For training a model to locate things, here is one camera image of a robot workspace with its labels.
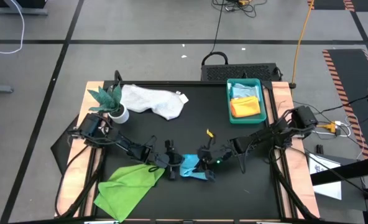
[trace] green cloth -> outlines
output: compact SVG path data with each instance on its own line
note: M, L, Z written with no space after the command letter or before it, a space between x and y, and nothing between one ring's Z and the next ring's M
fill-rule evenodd
M119 168L107 182L98 184L99 194L94 204L123 222L165 172L165 169L148 172L151 167L140 164Z

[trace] blue cloth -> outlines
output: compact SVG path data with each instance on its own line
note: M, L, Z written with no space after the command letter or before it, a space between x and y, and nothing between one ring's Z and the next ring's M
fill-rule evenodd
M204 172L193 172L196 164L199 162L198 155L185 154L184 162L180 166L180 175L182 177L194 177L202 180L208 180Z
M235 83L231 88L231 98L243 98L248 96L256 96L260 101L258 86L245 86Z

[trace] orange cloth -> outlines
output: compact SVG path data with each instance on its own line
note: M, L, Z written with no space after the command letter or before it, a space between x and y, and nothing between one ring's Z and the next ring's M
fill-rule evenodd
M231 113L236 118L252 116L260 113L259 100L256 96L231 99Z

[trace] white pot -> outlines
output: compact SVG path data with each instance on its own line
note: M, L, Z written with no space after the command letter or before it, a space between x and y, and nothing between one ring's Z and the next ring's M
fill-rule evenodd
M108 113L108 116L117 124L123 124L125 123L128 119L129 119L129 111L127 110L127 108L121 104L121 107L123 107L123 114L121 114L118 117L114 117L112 116L110 113Z

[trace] yellow cable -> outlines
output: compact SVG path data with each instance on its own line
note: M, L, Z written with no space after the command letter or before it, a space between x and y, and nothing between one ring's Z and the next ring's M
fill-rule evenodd
M311 9L312 9L313 5L314 5L314 0L311 1L311 4L310 4L310 6L308 8L308 13L307 13L306 21L304 21L303 30L301 30L300 38L299 38L299 40L297 42L297 48L296 48L296 54L295 54L295 62L293 63L292 84L295 82L295 78L296 78L296 66L297 66L298 50L300 49L301 40L303 39L304 30L306 29L308 18L310 17L310 13L311 13Z

